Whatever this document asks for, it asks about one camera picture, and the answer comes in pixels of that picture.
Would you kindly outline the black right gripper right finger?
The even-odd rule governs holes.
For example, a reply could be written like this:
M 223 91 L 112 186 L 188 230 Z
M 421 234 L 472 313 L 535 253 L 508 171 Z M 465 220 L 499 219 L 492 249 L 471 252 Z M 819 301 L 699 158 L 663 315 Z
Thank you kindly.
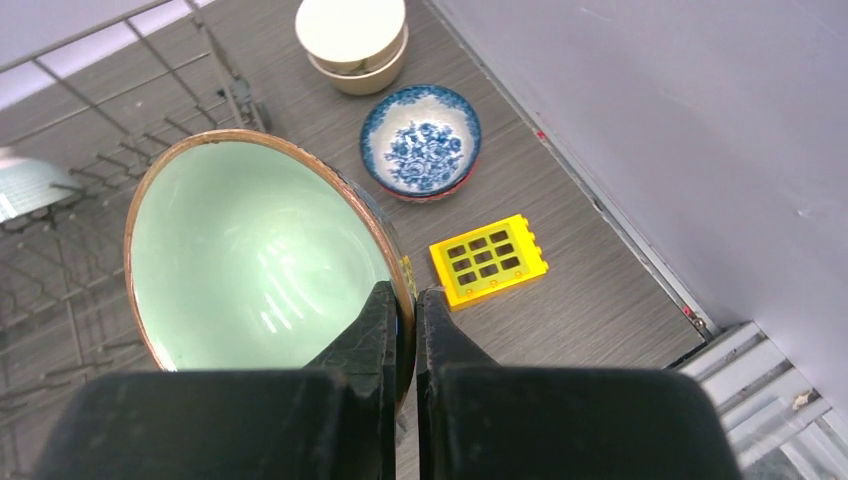
M 738 479 L 716 410 L 668 369 L 505 366 L 416 300 L 424 479 Z

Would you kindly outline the white bowl blue floral pattern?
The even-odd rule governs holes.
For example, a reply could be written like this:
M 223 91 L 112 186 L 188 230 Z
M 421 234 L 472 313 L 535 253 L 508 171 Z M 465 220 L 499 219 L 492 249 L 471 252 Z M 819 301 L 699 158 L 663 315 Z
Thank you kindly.
M 401 88 L 366 116 L 359 148 L 368 174 L 390 194 L 433 201 L 470 178 L 482 148 L 482 126 L 471 103 L 434 84 Z

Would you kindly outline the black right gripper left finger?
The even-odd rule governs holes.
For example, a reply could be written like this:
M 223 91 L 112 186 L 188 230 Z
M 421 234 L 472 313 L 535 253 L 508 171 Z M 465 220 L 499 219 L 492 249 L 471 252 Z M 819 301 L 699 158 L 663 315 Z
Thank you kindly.
M 373 287 L 306 366 L 130 372 L 79 390 L 35 479 L 391 479 L 396 299 Z

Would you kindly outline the beige ceramic bowl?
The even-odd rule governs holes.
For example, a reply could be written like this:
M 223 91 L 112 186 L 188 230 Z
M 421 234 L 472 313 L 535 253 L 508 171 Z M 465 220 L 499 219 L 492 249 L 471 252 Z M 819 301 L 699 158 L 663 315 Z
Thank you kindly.
M 295 16 L 302 47 L 340 75 L 388 63 L 400 49 L 405 24 L 403 0 L 304 0 Z
M 404 28 L 400 34 L 400 43 L 394 56 L 380 68 L 357 74 L 337 74 L 320 66 L 318 60 L 311 54 L 307 59 L 311 65 L 322 74 L 330 84 L 342 93 L 353 96 L 376 94 L 389 87 L 400 75 L 406 56 L 409 32 Z

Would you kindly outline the mint green bowl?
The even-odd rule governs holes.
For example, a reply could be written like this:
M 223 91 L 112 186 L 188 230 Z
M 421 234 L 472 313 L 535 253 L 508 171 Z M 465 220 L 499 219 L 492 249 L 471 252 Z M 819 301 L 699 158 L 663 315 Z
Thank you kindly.
M 123 262 L 141 338 L 166 372 L 303 367 L 387 282 L 397 401 L 407 396 L 410 260 L 366 191 L 289 141 L 219 129 L 160 153 L 133 195 Z

